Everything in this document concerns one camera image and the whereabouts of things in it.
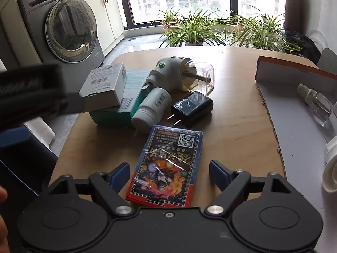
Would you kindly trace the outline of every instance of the tile floor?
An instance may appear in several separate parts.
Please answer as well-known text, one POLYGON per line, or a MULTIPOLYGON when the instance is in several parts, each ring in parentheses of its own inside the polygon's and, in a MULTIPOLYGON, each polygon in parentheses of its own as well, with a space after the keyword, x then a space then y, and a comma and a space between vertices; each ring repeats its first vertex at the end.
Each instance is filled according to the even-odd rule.
MULTIPOLYGON (((124 53, 159 48, 161 44, 159 38, 161 35, 162 34, 151 34, 123 39, 106 56, 103 61, 103 65, 110 65, 117 56, 124 53)), ((77 116, 78 114, 59 116, 48 123, 56 134, 55 138, 49 145, 50 150, 56 156, 60 155, 62 147, 77 119, 77 116)))

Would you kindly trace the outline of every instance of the table top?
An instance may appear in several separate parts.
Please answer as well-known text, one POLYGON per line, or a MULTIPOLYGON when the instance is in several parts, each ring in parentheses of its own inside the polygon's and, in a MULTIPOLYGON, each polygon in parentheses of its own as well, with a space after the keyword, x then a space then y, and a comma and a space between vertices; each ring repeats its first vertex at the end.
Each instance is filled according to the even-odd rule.
MULTIPOLYGON (((209 181, 208 166, 218 160, 231 170, 244 169, 252 176, 275 171, 285 175, 278 143, 266 108, 255 84, 257 59, 275 57, 315 67, 306 58, 240 47, 189 46, 143 50, 118 56, 127 70, 151 69, 164 57, 188 57, 214 67, 215 87, 210 94, 212 114, 193 129, 204 132, 203 148, 191 206, 205 208, 220 190, 209 181)), ((172 102, 186 92, 171 92, 172 102)), ((167 111, 163 119, 170 115, 167 111)), ((160 124, 173 126, 173 121, 160 124)), ((51 182, 62 174, 87 178, 94 172, 110 172, 122 162, 131 166, 131 175, 148 135, 132 128, 97 126, 89 113, 77 118, 55 166, 51 182)), ((125 198, 129 183, 120 192, 125 198)))

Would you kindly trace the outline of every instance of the white cabinet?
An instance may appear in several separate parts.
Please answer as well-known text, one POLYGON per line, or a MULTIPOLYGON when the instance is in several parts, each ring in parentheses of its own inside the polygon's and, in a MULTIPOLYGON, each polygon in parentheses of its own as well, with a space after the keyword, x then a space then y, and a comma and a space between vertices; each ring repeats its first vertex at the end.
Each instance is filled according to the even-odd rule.
POLYGON ((114 37, 116 39, 124 33, 123 21, 119 12, 117 0, 107 0, 106 9, 112 32, 114 33, 114 37))
POLYGON ((97 37, 101 48, 104 50, 115 40, 110 21, 104 5, 104 0, 86 0, 94 12, 97 22, 97 37))

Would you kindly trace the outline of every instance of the clear liquid bottle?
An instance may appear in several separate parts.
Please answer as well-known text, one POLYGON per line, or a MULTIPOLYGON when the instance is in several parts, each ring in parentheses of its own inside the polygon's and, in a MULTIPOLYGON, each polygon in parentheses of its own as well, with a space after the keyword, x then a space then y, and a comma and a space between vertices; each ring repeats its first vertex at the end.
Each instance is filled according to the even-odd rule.
POLYGON ((309 110, 313 113, 315 120, 324 126, 327 119, 329 119, 333 105, 322 94, 317 93, 313 89, 307 88, 302 83, 299 84, 297 92, 303 97, 304 101, 309 105, 309 110))

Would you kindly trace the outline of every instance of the black power adapter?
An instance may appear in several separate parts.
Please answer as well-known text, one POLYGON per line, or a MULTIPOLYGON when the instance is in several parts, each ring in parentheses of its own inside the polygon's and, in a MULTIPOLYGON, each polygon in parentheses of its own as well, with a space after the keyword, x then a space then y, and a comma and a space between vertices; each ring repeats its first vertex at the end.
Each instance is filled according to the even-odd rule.
POLYGON ((197 121, 213 110, 213 101, 209 97, 195 91, 171 106, 172 115, 186 127, 192 127, 197 121))

